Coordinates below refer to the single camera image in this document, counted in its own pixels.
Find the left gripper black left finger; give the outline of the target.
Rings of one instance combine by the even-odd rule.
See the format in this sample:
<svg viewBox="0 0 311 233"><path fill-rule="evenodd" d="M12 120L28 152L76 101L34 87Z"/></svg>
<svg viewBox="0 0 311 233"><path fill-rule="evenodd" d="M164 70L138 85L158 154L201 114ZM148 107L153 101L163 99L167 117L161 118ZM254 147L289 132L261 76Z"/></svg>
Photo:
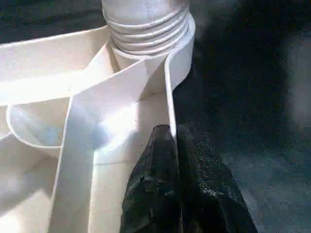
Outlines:
<svg viewBox="0 0 311 233"><path fill-rule="evenodd" d="M120 232L177 233L180 218L175 142L169 125L157 125L128 179Z"/></svg>

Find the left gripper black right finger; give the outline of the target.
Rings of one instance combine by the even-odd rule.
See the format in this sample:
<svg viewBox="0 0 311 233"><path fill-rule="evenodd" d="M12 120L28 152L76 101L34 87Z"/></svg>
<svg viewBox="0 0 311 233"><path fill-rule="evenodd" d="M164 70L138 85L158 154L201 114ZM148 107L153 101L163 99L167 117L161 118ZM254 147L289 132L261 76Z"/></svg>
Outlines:
<svg viewBox="0 0 311 233"><path fill-rule="evenodd" d="M230 169L205 132L177 128L177 146L185 233L255 233Z"/></svg>

